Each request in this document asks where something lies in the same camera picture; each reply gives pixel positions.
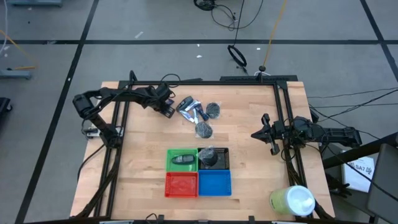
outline concrete floor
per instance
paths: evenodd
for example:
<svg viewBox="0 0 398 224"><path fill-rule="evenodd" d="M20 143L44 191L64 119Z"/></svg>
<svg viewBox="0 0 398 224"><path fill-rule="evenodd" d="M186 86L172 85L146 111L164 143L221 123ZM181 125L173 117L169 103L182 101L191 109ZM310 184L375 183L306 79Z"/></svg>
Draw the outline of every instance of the concrete floor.
<svg viewBox="0 0 398 224"><path fill-rule="evenodd" d="M398 40L395 0L367 0L386 40ZM59 7L9 6L9 36L15 40L79 40L93 0L65 0ZM219 0L237 14L240 0ZM246 1L242 24L257 12L260 1ZM265 0L259 17L239 31L240 39L268 39L282 1ZM4 29L4 5L0 3L0 29ZM215 17L228 23L222 12ZM233 39L234 32L216 25L209 12L191 1L99 0L88 40ZM377 40L359 0L289 0L275 39L280 40ZM39 61L31 80L0 80L0 96L12 100L0 131L0 223L14 223L77 45L22 44ZM126 80L134 70L139 80L159 80L166 73L182 79L218 80L222 75L244 75L236 68L227 44L84 45L67 100L54 132L47 159L37 184L26 222L67 218L76 188L76 173L83 159L86 139L80 133L81 119L72 105L78 93L99 88L103 81ZM238 44L253 74L262 63L267 46ZM398 57L398 45L388 45ZM0 55L0 68L30 65L13 46ZM397 87L397 79L379 44L275 44L267 72L297 75L308 96ZM313 106L358 104L384 92L328 100L310 99ZM377 103L398 103L396 94ZM322 108L326 114L345 108ZM367 106L336 117L342 123L383 137L397 131L398 105ZM324 126L340 127L333 121ZM361 135L363 142L374 139ZM333 199L338 218L368 220L358 210Z"/></svg>

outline green bin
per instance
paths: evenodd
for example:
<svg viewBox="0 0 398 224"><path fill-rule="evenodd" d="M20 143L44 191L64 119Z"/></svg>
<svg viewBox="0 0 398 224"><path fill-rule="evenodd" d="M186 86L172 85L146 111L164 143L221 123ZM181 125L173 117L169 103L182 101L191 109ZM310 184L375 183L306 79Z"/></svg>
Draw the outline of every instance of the green bin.
<svg viewBox="0 0 398 224"><path fill-rule="evenodd" d="M177 165L172 163L172 159L176 156L194 155L195 161L189 165ZM166 158L167 172L197 172L198 171L198 149L169 149Z"/></svg>

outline wooden table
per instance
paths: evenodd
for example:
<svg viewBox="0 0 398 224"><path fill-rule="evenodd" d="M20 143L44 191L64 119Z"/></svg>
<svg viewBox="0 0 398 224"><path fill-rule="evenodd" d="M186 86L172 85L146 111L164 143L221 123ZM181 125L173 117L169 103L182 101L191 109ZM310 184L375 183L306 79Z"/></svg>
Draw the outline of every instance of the wooden table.
<svg viewBox="0 0 398 224"><path fill-rule="evenodd" d="M103 86L117 88L118 82L104 82ZM294 116L310 118L303 83L288 82L288 87ZM182 85L173 91L176 94L174 107L188 95L201 101L204 107L210 102L221 103L220 118L209 122L214 138L196 138L194 124L178 113L167 119L151 108L144 110L141 105L131 103L112 219L145 219L148 214L156 213L165 215L167 220L247 220L249 215L254 215L256 220L293 220L293 216L273 212L269 205L272 191L289 186L285 162L280 154L270 154L270 144L250 137L262 128L264 113L269 113L271 122L278 119L273 88ZM280 97L285 107L282 90ZM108 123L113 108L111 103L101 112ZM100 145L100 139L90 140L85 157ZM229 148L232 196L165 198L167 149L206 146ZM334 216L320 153L312 147L301 152L308 188L325 211ZM83 168L71 215L80 212L96 192L103 160L104 150ZM107 199L106 192L102 214Z"/></svg>

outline floor tile line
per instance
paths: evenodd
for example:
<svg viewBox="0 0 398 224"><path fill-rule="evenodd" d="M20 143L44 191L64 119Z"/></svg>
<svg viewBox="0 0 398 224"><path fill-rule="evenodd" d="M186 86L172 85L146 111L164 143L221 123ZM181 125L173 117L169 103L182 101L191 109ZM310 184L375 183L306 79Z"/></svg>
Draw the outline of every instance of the floor tile line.
<svg viewBox="0 0 398 224"><path fill-rule="evenodd" d="M93 4L92 4L91 9L90 9L90 13L88 14L88 17L87 17L87 20L86 20L86 24L85 24L85 27L83 29L83 33L81 34L80 41L79 41L78 46L76 48L75 56L74 56L74 58L72 60L72 64L70 65L68 75L67 75L67 77L65 79L65 83L63 85L63 88L62 88L62 91L61 91L61 94L60 94L60 98L59 98L57 106L55 108L55 112L54 112L54 115L52 117L49 130L47 131L47 134L45 136L44 143L43 143L42 149L41 149L40 154L39 154L39 158L37 159L37 162L36 162L32 177L30 178L26 193L24 195L24 199L22 200L21 207L19 208L16 220L15 220L15 223L17 223L17 224L23 223L24 220L25 220L25 217L27 215L30 202L32 201L32 198L33 198L37 183L39 181L40 173L41 173L41 171L43 169L45 159L46 159L47 154L49 152L50 145L51 145L55 130L57 128L57 124L58 124L58 121L60 119L61 112L62 112L63 106L65 104L65 100L66 100L67 95L68 95L70 84L71 84L71 82L73 80L73 75L75 74L75 70L76 70L76 67L77 67L79 59L80 59L80 55L81 55L81 51L82 51L83 46L84 46L84 42L85 42L85 40L87 38L88 31L89 31L91 23L93 21L93 17L94 17L94 14L95 14L95 11L96 11L96 8L97 8L97 5L98 5L98 1L99 0L94 0L93 1Z"/></svg>
<svg viewBox="0 0 398 224"><path fill-rule="evenodd" d="M388 46L386 45L386 43L384 41L384 37L381 34L381 31L380 31L379 27L377 26L376 20L374 19L368 4L366 3L365 0L360 0L360 1L361 1L361 4L362 4L362 7L363 7L363 9L364 9L364 11L366 13L366 16L369 19L369 22L371 23L371 26L373 28L373 31L374 31L378 41L381 42L381 48L382 48L382 50L384 52L384 55L386 56L387 62L390 65L391 70L392 70L394 76L396 77L396 80L398 81L398 67L397 67L397 64L396 64L393 56L391 55L391 52L390 52Z"/></svg>
<svg viewBox="0 0 398 224"><path fill-rule="evenodd" d="M241 39L237 44L268 44L267 39ZM63 45L79 44L79 40L15 40L17 44ZM172 44L232 44L233 39L185 39L185 40L85 40L86 45L172 45ZM295 40L276 39L272 44L292 45L375 45L398 44L398 40Z"/></svg>

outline red basket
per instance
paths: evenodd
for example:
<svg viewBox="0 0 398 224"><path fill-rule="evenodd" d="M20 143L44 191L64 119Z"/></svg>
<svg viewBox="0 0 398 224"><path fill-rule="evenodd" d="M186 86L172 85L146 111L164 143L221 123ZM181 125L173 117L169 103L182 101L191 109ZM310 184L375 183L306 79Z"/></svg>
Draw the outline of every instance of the red basket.
<svg viewBox="0 0 398 224"><path fill-rule="evenodd" d="M198 197L197 172L166 173L165 197Z"/></svg>

